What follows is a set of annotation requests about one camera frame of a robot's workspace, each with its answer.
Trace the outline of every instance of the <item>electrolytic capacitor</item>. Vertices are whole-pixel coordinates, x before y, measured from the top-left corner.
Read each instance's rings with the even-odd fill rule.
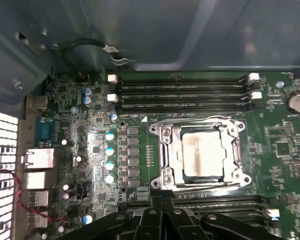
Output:
[[[92,223],[93,220],[94,220],[94,218],[90,214],[87,214],[87,215],[83,216],[83,218],[82,218],[84,225]]]
[[[111,171],[113,169],[115,169],[116,167],[116,164],[113,162],[113,161],[108,161],[106,164],[105,164],[105,169],[107,169],[108,171]]]
[[[118,115],[113,113],[113,114],[110,115],[110,119],[114,123],[118,120]]]
[[[70,108],[70,113],[77,114],[78,112],[79,112],[79,109],[76,106],[73,106],[72,108]]]
[[[85,88],[83,89],[83,94],[84,94],[85,96],[91,96],[91,95],[92,95],[92,90],[91,90],[91,88],[85,87]]]
[[[83,103],[84,105],[86,105],[87,107],[90,107],[92,105],[92,99],[89,96],[84,96],[83,97]]]
[[[47,240],[48,239],[48,234],[47,233],[41,234],[41,239],[42,240]]]
[[[104,150],[104,153],[105,153],[105,155],[107,155],[107,156],[113,156],[114,154],[115,154],[115,149],[113,148],[113,147],[107,147],[105,150]]]
[[[84,163],[84,162],[87,161],[87,158],[86,158],[86,156],[80,155],[80,156],[76,156],[76,157],[75,157],[75,161],[76,161],[77,163]]]
[[[63,140],[61,141],[61,145],[62,145],[62,146],[65,146],[65,147],[71,147],[71,146],[73,146],[74,144],[73,144],[73,142],[72,142],[71,140],[69,140],[69,139],[63,139]]]
[[[115,140],[116,136],[112,132],[107,132],[104,138],[107,141],[113,141]]]
[[[74,188],[75,188],[75,185],[72,182],[67,183],[67,184],[62,186],[62,189],[64,191],[68,191],[68,190],[71,190],[71,189],[74,189]]]
[[[115,180],[116,180],[116,177],[115,177],[115,175],[113,175],[113,174],[108,174],[108,175],[104,178],[104,181],[105,181],[107,184],[113,184]]]
[[[68,228],[69,228],[69,223],[67,221],[65,221],[58,227],[58,232],[60,234],[63,234],[66,231],[66,229],[68,229]]]
[[[69,200],[70,198],[73,198],[75,196],[75,193],[73,191],[66,191],[62,194],[62,199]]]

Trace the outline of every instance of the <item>integrated circuit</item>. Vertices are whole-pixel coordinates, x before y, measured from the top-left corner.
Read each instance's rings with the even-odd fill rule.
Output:
[[[138,135],[139,134],[139,127],[137,126],[130,126],[128,127],[128,135]]]
[[[140,169],[139,168],[129,168],[128,169],[128,176],[129,178],[136,178],[140,176]]]
[[[138,156],[139,155],[139,148],[138,147],[128,147],[128,156]]]
[[[138,145],[139,144],[139,138],[136,136],[128,137],[128,145]]]
[[[140,187],[140,179],[139,178],[130,178],[128,180],[129,188],[137,188]]]
[[[139,166],[139,164],[140,164],[140,159],[139,159],[139,157],[132,156],[132,157],[129,157],[129,158],[128,158],[128,165],[129,165],[130,167],[137,167],[137,166]]]
[[[94,146],[92,149],[94,154],[99,154],[100,153],[100,147],[99,146]]]

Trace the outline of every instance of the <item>black cable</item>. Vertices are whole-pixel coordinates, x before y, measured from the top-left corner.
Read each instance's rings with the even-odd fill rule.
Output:
[[[72,50],[78,46],[83,46],[83,45],[97,46],[102,49],[107,46],[104,42],[101,42],[101,41],[99,41],[97,39],[93,39],[93,38],[79,38],[79,39],[69,42],[67,45],[65,45],[64,47],[61,48],[60,52],[61,52],[62,60],[71,69],[76,69],[77,67],[70,60],[67,59],[67,53],[70,50]],[[120,55],[117,52],[111,52],[111,53],[109,53],[109,55],[114,59],[122,58],[122,57],[120,57]],[[129,67],[126,67],[126,66],[118,66],[118,68],[121,70],[129,70],[130,69]]]

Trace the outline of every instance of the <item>capacitor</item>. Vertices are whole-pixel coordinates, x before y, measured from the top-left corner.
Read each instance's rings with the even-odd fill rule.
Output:
[[[114,181],[115,181],[116,177],[115,175],[113,174],[108,174],[105,178],[104,178],[104,181],[107,183],[107,184],[113,184]]]
[[[294,93],[285,101],[286,109],[292,114],[300,114],[300,94]]]
[[[89,87],[85,87],[85,88],[83,89],[83,94],[84,94],[85,96],[91,96],[91,95],[92,95],[92,91],[91,91],[91,89],[90,89]]]
[[[90,106],[92,105],[91,97],[89,97],[89,96],[84,96],[84,97],[83,97],[83,103],[84,103],[84,105],[86,105],[87,107],[90,107]]]
[[[105,155],[107,155],[107,156],[112,156],[112,155],[114,155],[115,154],[115,149],[113,148],[113,147],[107,147],[105,150],[104,150],[104,153],[105,153]]]
[[[118,115],[113,113],[113,114],[110,115],[110,119],[114,123],[118,120]]]
[[[67,184],[62,186],[62,189],[64,191],[68,191],[68,190],[71,190],[71,189],[74,189],[74,188],[75,188],[75,185],[72,182],[67,183]]]
[[[76,106],[73,106],[72,108],[70,108],[70,113],[77,114],[78,112],[79,112],[79,109]]]
[[[66,231],[66,229],[68,229],[68,228],[69,228],[69,223],[67,221],[65,221],[58,227],[58,232],[60,234],[63,234]]]
[[[42,239],[42,240],[48,239],[48,234],[47,234],[47,233],[41,234],[41,239]]]
[[[75,196],[74,192],[73,191],[65,191],[63,194],[62,194],[62,199],[64,200],[69,200],[70,198],[73,198]]]
[[[62,146],[65,146],[65,147],[71,147],[71,146],[73,146],[74,144],[73,144],[73,142],[72,142],[71,140],[69,140],[69,139],[63,139],[63,140],[61,141],[61,145],[62,145]]]
[[[113,161],[108,161],[105,164],[105,169],[107,169],[108,171],[113,170],[116,167],[116,164]]]
[[[83,224],[85,224],[85,225],[92,223],[93,220],[94,220],[94,218],[89,214],[83,216],[83,218],[82,218]]]
[[[86,156],[82,156],[82,155],[80,155],[80,156],[75,156],[74,159],[75,159],[75,161],[76,161],[77,163],[83,163],[83,162],[86,162],[86,161],[87,161]]]
[[[116,138],[116,136],[112,132],[109,131],[105,134],[104,138],[107,141],[113,141]]]

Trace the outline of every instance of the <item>chip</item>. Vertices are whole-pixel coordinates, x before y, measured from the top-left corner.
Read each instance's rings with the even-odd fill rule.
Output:
[[[128,176],[130,178],[135,178],[140,176],[140,169],[139,168],[129,168],[128,169]]]
[[[120,161],[121,166],[127,166],[128,165],[128,161],[126,160],[121,160]]]
[[[84,126],[78,126],[76,128],[76,131],[78,132],[78,134],[83,134],[85,132],[85,127]]]
[[[128,144],[127,139],[121,139],[120,145],[127,145],[127,144]]]
[[[85,179],[86,178],[86,172],[85,171],[80,171],[79,172],[79,178]]]
[[[106,200],[106,194],[105,193],[99,193],[98,194],[98,201],[105,201]]]
[[[137,156],[137,155],[139,155],[139,148],[128,147],[128,156]]]
[[[128,135],[137,135],[139,134],[139,128],[137,126],[128,127]]]
[[[121,176],[123,177],[128,176],[128,172],[125,170],[121,170]]]
[[[127,153],[127,150],[121,150],[121,151],[120,151],[120,154],[121,154],[122,156],[126,156],[128,153]]]
[[[122,182],[120,183],[120,186],[121,186],[122,188],[126,188],[126,187],[129,186],[129,184],[128,184],[127,181],[122,181]]]
[[[94,146],[92,151],[93,151],[94,154],[98,154],[98,153],[100,153],[100,147],[99,146]]]
[[[139,178],[129,179],[128,184],[129,184],[129,188],[140,187],[140,179]]]
[[[131,167],[139,166],[139,162],[140,162],[139,157],[132,156],[132,157],[129,157],[129,159],[128,159],[128,165]]]
[[[129,137],[128,138],[128,145],[138,145],[139,138],[138,137]]]
[[[96,105],[94,106],[94,109],[95,109],[96,111],[100,111],[100,110],[102,110],[102,106],[101,106],[100,104],[96,104]]]

